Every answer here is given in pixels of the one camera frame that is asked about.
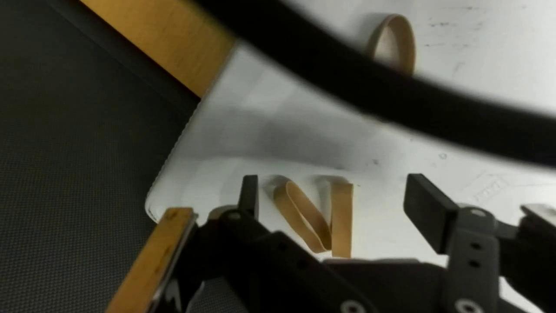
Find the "wooden strip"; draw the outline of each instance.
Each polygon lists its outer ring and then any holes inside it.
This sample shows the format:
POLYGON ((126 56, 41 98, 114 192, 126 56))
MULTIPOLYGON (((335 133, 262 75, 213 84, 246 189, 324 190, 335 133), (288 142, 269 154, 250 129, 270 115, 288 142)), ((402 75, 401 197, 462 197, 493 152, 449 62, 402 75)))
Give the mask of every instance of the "wooden strip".
POLYGON ((107 313, 147 312, 149 303, 191 223, 194 223, 191 209, 168 209, 163 215, 121 282, 118 293, 111 300, 105 310, 107 313))
POLYGON ((83 4, 199 98, 232 49, 232 37, 189 0, 83 4))

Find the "dark gray surface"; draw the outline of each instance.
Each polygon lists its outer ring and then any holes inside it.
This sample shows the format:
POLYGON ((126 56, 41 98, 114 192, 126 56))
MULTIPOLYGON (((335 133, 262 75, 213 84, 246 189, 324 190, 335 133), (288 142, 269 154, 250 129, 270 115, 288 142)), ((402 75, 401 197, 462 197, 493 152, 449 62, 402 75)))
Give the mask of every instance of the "dark gray surface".
POLYGON ((0 0, 0 312, 105 308, 196 102, 65 4, 0 0))

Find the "white table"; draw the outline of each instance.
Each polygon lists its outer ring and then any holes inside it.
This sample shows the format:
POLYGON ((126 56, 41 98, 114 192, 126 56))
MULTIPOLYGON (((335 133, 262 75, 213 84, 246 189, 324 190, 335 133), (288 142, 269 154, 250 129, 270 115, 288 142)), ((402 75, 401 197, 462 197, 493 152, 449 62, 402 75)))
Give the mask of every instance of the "white table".
MULTIPOLYGON (((550 37, 556 2, 291 4, 354 49, 361 49, 371 32, 364 30, 371 13, 402 15, 416 37, 416 77, 477 98, 556 112, 556 39, 550 37)), ((210 209, 236 204, 244 175, 258 175, 260 222, 296 239, 270 204, 276 176, 295 180, 317 204, 324 202, 319 187, 326 178, 345 178, 356 185, 356 258, 418 258, 442 265, 402 216, 408 173, 425 175, 453 201, 484 208, 507 223, 521 218, 519 204, 556 204, 554 173, 357 117, 239 46, 175 145, 145 211, 157 222, 166 208, 191 206, 204 222, 210 209)))

